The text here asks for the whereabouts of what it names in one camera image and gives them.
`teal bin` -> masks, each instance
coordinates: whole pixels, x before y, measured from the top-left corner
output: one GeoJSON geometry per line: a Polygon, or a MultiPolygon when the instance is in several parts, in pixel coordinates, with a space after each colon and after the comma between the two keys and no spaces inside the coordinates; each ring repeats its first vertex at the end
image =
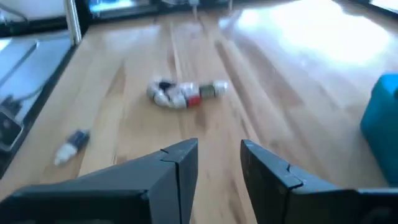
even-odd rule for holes
{"type": "Polygon", "coordinates": [[[391,185],[398,185],[398,73],[375,84],[361,121],[361,130],[391,185]]]}

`cable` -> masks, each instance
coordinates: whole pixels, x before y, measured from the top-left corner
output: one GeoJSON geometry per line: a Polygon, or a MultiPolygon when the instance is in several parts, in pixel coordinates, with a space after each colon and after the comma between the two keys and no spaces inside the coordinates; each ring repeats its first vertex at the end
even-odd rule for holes
{"type": "Polygon", "coordinates": [[[13,15],[15,15],[15,16],[20,17],[20,18],[23,19],[24,22],[27,23],[27,24],[29,23],[29,20],[27,19],[27,17],[26,17],[23,13],[18,12],[17,10],[12,9],[12,8],[10,8],[10,7],[6,6],[6,5],[4,5],[3,3],[0,3],[0,9],[2,9],[3,11],[6,11],[6,12],[8,12],[8,13],[11,13],[11,14],[13,14],[13,15]]]}
{"type": "Polygon", "coordinates": [[[15,99],[13,101],[14,102],[22,102],[22,101],[25,101],[25,100],[28,100],[28,99],[32,98],[33,96],[35,96],[36,94],[38,94],[40,91],[43,90],[43,88],[47,84],[47,82],[49,82],[49,79],[44,81],[43,84],[41,84],[41,86],[39,86],[35,91],[33,91],[33,92],[29,93],[29,94],[26,94],[25,96],[22,96],[20,98],[17,98],[17,99],[15,99]]]}

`small bottle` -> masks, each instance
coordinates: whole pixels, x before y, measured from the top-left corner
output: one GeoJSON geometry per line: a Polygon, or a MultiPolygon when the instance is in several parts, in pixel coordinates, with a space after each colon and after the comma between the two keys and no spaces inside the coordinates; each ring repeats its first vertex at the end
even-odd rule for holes
{"type": "Polygon", "coordinates": [[[77,130],[67,139],[66,143],[62,145],[55,154],[54,164],[56,166],[62,165],[74,157],[83,149],[90,139],[88,130],[77,130]]]}

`wooden tabletop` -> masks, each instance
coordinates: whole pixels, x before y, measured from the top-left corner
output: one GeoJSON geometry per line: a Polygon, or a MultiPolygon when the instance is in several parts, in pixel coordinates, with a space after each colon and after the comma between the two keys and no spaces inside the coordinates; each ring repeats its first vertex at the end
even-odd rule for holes
{"type": "Polygon", "coordinates": [[[192,223],[256,222],[241,139],[342,187],[386,186],[358,126],[375,81],[397,69],[397,29],[349,3],[314,0],[93,26],[0,180],[0,198],[190,137],[199,138],[192,223]],[[155,77],[230,88],[197,108],[164,110],[145,95],[155,77]],[[79,128],[91,130],[88,147],[55,167],[79,128]]]}

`black cable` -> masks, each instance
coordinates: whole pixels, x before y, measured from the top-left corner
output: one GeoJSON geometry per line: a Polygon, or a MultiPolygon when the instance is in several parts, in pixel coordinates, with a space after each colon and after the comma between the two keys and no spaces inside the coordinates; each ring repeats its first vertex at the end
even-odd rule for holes
{"type": "Polygon", "coordinates": [[[11,14],[13,14],[13,15],[15,15],[15,16],[20,17],[20,18],[23,19],[24,22],[27,23],[27,24],[29,23],[29,20],[27,19],[27,17],[26,17],[23,13],[18,12],[17,10],[12,9],[12,8],[10,8],[10,7],[6,6],[6,5],[4,5],[3,3],[0,3],[0,9],[3,10],[3,11],[6,11],[6,12],[8,12],[8,13],[11,13],[11,14]]]}

